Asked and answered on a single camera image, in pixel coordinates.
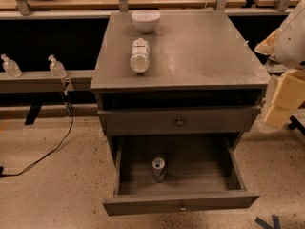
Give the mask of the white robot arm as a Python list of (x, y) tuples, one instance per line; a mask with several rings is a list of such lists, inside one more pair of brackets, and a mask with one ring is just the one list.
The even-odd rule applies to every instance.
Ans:
[(269, 55), (287, 71), (277, 79), (263, 123), (281, 128), (305, 101), (305, 1), (300, 1), (278, 29), (259, 43), (255, 52)]

